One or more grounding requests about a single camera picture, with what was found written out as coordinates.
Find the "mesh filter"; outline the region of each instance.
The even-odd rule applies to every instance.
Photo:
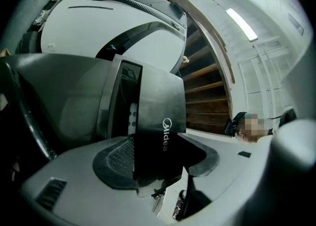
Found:
[[[134,140],[113,150],[108,156],[109,167],[116,173],[133,178]]]
[[[93,160],[97,177],[115,189],[138,189],[133,180],[134,139],[129,137],[100,151]]]

